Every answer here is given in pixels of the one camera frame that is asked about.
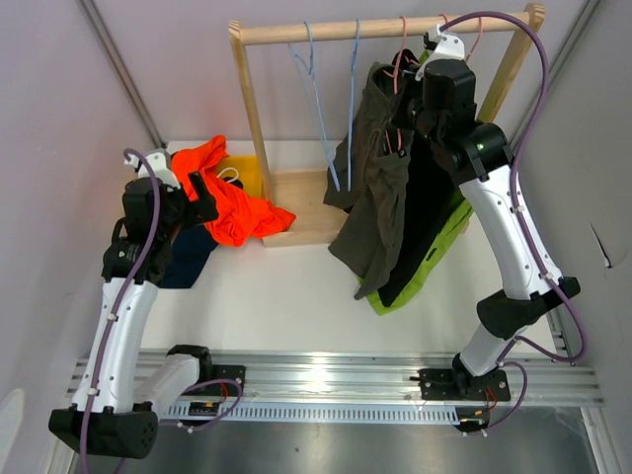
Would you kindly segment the orange mesh shorts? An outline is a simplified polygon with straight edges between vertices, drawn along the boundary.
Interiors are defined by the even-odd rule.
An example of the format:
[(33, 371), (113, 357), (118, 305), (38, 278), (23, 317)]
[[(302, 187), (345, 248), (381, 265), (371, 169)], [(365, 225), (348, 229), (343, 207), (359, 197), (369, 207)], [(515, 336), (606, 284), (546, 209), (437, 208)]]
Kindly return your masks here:
[(198, 197), (190, 174), (198, 173), (215, 198), (218, 217), (204, 226), (213, 240), (223, 246), (242, 246), (249, 238), (265, 237), (288, 230), (296, 215), (270, 201), (251, 197), (245, 191), (219, 178), (220, 162), (227, 158), (227, 140), (216, 135), (207, 143), (178, 151), (172, 158), (172, 170), (187, 196)]

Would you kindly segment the navy blue shorts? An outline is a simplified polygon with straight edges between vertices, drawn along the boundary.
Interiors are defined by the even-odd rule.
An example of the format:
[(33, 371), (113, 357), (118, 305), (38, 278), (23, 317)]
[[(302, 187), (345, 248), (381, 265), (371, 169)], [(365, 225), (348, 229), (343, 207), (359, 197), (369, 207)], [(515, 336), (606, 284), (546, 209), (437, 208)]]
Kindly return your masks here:
[(181, 231), (172, 246), (172, 260), (159, 284), (164, 289), (189, 289), (194, 286), (209, 255), (217, 248), (204, 225)]

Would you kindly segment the dark olive shorts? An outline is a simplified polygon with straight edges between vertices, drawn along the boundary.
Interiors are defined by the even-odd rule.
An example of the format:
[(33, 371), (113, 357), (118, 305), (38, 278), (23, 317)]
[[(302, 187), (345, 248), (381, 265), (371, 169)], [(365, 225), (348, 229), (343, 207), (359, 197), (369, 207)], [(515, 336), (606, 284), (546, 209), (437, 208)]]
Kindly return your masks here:
[(369, 69), (352, 126), (336, 147), (340, 184), (328, 176), (323, 197), (348, 214), (329, 251), (358, 278), (356, 299), (389, 280), (403, 243), (414, 132), (392, 122), (399, 99), (393, 72), (392, 65), (379, 62)]

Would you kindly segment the light blue hanger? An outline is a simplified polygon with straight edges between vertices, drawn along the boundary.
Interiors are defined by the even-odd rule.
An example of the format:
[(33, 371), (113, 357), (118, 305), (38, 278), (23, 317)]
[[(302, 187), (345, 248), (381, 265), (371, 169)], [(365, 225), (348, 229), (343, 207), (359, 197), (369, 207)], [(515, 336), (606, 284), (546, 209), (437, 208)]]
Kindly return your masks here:
[(316, 80), (316, 65), (314, 56), (314, 39), (312, 29), (308, 22), (303, 23), (309, 43), (309, 58), (305, 60), (297, 50), (297, 48), (289, 43), (287, 45), (290, 58), (296, 68), (303, 93), (307, 102), (307, 111), (312, 116), (313, 122), (318, 131), (319, 141), (323, 149), (323, 154), (327, 160), (328, 171), (333, 179), (336, 191), (341, 190), (340, 179), (335, 168), (335, 156), (330, 147), (327, 137), (326, 124), (324, 121), (323, 110), (320, 102), (320, 94)]
[(353, 134), (355, 118), (355, 97), (356, 97), (356, 59), (359, 46), (360, 19), (355, 19), (355, 40), (350, 63), (350, 97), (348, 110), (348, 145), (347, 145), (347, 191), (350, 192), (353, 186)]

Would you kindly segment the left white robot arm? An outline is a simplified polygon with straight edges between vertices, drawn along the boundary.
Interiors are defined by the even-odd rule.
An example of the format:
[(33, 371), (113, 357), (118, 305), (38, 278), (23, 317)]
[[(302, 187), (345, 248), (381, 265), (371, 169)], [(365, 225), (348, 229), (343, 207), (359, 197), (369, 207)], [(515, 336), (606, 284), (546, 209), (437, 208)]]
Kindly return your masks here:
[(142, 459), (159, 420), (185, 391), (206, 393), (214, 371), (208, 348), (176, 345), (160, 368), (134, 384), (142, 335), (178, 233), (217, 218), (214, 197), (199, 173), (195, 194), (156, 177), (136, 178), (122, 195), (124, 215), (103, 257), (102, 306), (93, 347), (69, 407), (52, 411), (50, 432), (81, 458)]

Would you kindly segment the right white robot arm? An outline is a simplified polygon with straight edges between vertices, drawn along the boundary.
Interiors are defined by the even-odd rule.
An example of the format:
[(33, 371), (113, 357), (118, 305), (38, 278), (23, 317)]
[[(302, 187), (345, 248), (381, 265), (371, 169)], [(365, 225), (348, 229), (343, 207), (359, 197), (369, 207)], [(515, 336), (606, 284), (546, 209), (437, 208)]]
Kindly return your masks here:
[(502, 289), (478, 302), (480, 324), (452, 362), (452, 390), (466, 399), (485, 389), (515, 337), (581, 291), (545, 259), (537, 233), (523, 231), (531, 217), (512, 175), (513, 151), (497, 125), (476, 118), (475, 88), (464, 60), (429, 60), (406, 75), (395, 115), (470, 203), (501, 273)]

